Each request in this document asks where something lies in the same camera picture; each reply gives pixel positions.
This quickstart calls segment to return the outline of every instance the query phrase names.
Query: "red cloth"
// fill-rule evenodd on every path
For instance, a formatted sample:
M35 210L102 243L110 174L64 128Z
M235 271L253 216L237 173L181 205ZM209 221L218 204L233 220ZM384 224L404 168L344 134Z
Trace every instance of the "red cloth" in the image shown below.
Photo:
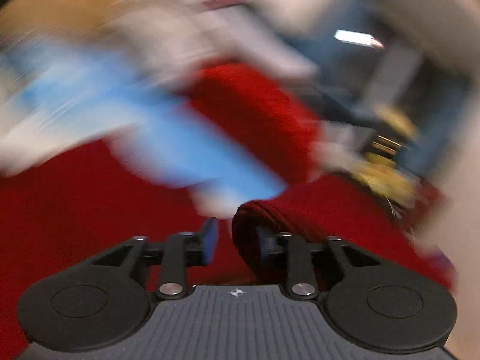
M200 70L187 95L191 106L287 183L305 182L312 169L316 116L279 86L241 63Z
M415 191L413 207L406 210L402 218L405 229L417 227L432 211L445 202L445 196L428 180L422 180Z
M232 237L245 258L254 243L256 226L271 231L300 234L318 242L337 236L374 254L394 261L450 288L452 283L444 271L436 270L427 260L417 256L401 231L375 199L340 175L325 174L318 180L295 185L272 200L254 200L238 209L232 222ZM250 261L256 273L255 261Z
M163 240L198 229L187 190L155 186L124 170L103 142L83 145L13 178L0 178L0 359L26 341L15 308L32 283L133 235ZM251 282L220 223L214 262L189 269L192 283Z

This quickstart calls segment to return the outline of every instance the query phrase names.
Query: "metal pin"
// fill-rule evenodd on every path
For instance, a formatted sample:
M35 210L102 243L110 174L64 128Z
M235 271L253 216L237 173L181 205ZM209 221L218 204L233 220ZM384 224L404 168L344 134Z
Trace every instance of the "metal pin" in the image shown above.
M307 296L315 292L315 287L308 283L298 283L292 286L292 292L297 295Z
M178 295L183 291L183 287L178 283L165 283L158 290L164 295Z

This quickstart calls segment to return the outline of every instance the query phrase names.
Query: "fluorescent light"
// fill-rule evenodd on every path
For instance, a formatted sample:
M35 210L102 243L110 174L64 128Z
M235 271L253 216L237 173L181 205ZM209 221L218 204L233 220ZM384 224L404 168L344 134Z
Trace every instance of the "fluorescent light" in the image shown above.
M378 40L376 40L370 34L364 34L361 32L353 32L353 31L344 31L344 30L337 30L334 35L335 39L339 40L343 43L350 43L350 44L358 44L361 46L366 47L378 47L383 48L383 44L381 44Z

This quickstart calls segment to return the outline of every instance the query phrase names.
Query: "red towel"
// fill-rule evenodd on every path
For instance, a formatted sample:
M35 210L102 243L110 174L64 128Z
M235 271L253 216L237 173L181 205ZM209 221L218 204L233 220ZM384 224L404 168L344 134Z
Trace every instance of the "red towel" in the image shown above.
M318 120L293 96L241 63L200 70L192 107L246 147L287 183L305 182L313 167Z
M13 178L0 178L0 359L26 346L15 314L21 293L133 235L164 240L196 230L187 190L152 185L128 171L103 142L83 145ZM220 223L214 262L189 269L199 284L251 282L253 274Z
M258 225L275 233L300 234L312 242L337 236L447 288L452 285L444 271L436 270L415 253L368 192L340 175L325 174L312 183L294 185L275 199L241 205L233 218L232 236L246 259L254 255L251 248L256 246L251 240L255 239L253 233ZM255 261L249 263L261 281L268 280L256 269Z

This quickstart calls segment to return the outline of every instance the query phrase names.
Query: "blue cloth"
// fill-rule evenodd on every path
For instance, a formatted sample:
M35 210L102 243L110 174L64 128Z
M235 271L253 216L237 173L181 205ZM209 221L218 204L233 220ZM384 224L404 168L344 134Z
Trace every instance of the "blue cloth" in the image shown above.
M56 131L87 137L134 123L123 157L149 181L172 187L209 182L240 203L273 197L286 186L184 98L144 85L119 53L42 41L13 47L9 58L33 78L18 101L41 110Z

